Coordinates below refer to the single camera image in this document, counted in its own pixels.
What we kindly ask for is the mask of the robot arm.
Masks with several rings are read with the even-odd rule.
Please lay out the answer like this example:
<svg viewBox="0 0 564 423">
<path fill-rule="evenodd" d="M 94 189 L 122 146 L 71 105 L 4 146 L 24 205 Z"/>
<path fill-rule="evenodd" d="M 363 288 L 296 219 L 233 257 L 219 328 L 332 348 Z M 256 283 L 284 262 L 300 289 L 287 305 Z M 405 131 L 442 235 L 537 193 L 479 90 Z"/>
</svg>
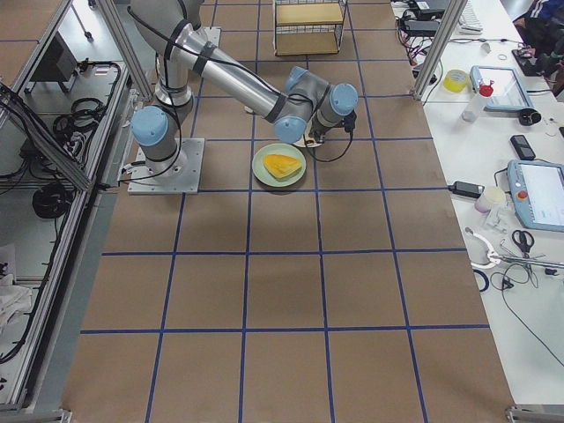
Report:
<svg viewBox="0 0 564 423">
<path fill-rule="evenodd" d="M 284 143 L 293 144 L 303 136 L 321 142 L 334 128 L 353 133 L 358 93 L 352 85 L 333 85 L 295 67 L 284 90 L 277 90 L 208 40 L 200 7 L 198 1 L 133 1 L 128 8 L 156 55 L 156 101 L 137 111 L 131 121 L 151 176 L 175 176 L 186 160 L 176 135 L 193 106 L 191 73 L 271 123 L 276 138 Z"/>
</svg>

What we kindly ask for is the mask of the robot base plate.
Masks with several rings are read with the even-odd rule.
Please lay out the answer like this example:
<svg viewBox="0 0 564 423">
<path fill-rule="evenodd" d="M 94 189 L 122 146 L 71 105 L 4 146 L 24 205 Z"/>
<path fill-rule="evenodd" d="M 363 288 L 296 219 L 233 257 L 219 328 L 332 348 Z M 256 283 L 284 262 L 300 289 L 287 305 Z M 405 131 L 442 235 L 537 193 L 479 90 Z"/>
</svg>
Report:
<svg viewBox="0 0 564 423">
<path fill-rule="evenodd" d="M 202 162 L 204 157 L 204 138 L 182 138 L 179 158 L 170 168 L 168 162 L 163 166 L 151 161 L 145 162 L 145 154 L 141 147 L 137 148 L 136 160 L 145 163 L 131 169 L 133 179 L 128 185 L 130 195 L 175 195 L 196 194 L 199 190 Z"/>
</svg>

